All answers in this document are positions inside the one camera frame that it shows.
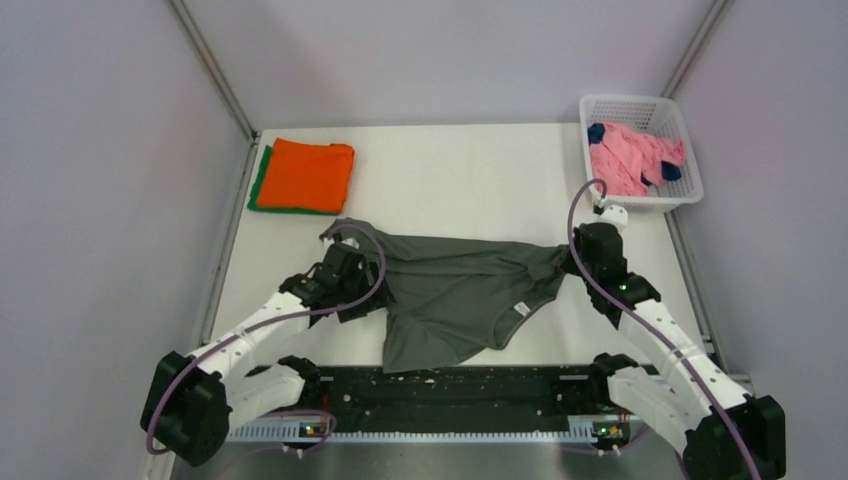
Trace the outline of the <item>grey t-shirt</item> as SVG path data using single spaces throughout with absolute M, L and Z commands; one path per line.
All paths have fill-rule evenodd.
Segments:
M 459 365 L 503 350 L 565 279 L 568 246 L 393 235 L 344 218 L 327 234 L 352 239 L 370 261 L 385 262 L 386 373 Z

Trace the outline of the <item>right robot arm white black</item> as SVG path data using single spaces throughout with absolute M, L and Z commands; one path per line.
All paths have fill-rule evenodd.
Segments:
M 586 385 L 594 409 L 635 414 L 673 448 L 689 479 L 785 477 L 783 408 L 734 381 L 686 334 L 659 291 L 629 270 L 615 226 L 572 228 L 564 269 L 656 371 L 625 354 L 596 356 Z

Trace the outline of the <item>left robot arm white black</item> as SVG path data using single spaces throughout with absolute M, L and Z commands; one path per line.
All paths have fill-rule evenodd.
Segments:
M 387 306 L 386 256 L 330 242 L 322 261 L 295 274 L 246 320 L 188 354 L 172 351 L 157 364 L 140 426 L 152 455 L 173 453 L 191 466 L 210 460 L 226 437 L 249 422 L 291 407 L 319 404 L 320 371 L 281 351 L 320 319 L 341 322 Z

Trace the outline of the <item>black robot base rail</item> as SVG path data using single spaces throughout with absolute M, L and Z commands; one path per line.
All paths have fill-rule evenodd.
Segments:
M 603 396 L 593 368 L 472 366 L 388 374 L 378 367 L 316 367 L 283 362 L 302 374 L 292 401 L 271 396 L 260 417 L 326 414 L 334 432 L 560 431 L 571 419 L 609 422 L 631 432 L 637 416 Z

